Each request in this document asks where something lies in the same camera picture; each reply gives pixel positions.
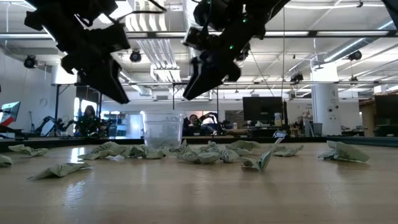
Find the tv screen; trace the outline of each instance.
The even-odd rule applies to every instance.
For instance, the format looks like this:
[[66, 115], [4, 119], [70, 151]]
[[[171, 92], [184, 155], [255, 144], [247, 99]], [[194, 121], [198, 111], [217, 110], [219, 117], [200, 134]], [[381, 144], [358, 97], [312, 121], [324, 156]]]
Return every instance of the tv screen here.
[[398, 117], [398, 95], [375, 96], [374, 101], [377, 117]]
[[244, 97], [245, 121], [273, 121], [275, 113], [283, 113], [282, 97]]

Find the column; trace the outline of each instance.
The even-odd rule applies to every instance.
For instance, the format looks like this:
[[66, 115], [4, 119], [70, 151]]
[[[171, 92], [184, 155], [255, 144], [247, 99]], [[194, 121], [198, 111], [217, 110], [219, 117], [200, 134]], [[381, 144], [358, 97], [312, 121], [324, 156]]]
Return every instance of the column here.
[[[334, 62], [312, 68], [312, 81], [338, 81]], [[340, 135], [341, 120], [337, 84], [317, 84], [312, 86], [313, 122], [322, 123], [322, 135]]]

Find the wooden tabletop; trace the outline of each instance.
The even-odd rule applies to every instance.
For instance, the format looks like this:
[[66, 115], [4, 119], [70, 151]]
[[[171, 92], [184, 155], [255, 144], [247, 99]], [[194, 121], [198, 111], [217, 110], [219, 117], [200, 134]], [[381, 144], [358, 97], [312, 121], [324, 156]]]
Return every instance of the wooden tabletop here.
[[273, 157], [263, 174], [240, 163], [117, 157], [60, 179], [27, 180], [77, 162], [87, 148], [4, 154], [14, 165], [0, 168], [0, 223], [398, 223], [397, 149], [361, 146], [371, 158], [363, 164], [323, 161], [326, 144], [305, 144], [295, 157]]

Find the transparent bin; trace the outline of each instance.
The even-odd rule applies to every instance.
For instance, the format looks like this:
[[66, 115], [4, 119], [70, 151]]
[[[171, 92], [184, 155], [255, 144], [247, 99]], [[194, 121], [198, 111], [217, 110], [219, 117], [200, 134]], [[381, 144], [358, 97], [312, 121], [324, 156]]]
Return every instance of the transparent bin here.
[[145, 145], [178, 147], [182, 139], [183, 113], [180, 111], [141, 111]]

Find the plastic cup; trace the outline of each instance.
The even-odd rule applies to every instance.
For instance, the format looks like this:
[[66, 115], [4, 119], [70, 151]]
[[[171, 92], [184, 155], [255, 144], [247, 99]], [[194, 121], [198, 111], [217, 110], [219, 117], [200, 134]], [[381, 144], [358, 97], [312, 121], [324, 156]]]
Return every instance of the plastic cup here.
[[145, 145], [152, 149], [161, 146], [178, 147], [182, 140], [183, 113], [181, 111], [141, 111], [144, 122]]

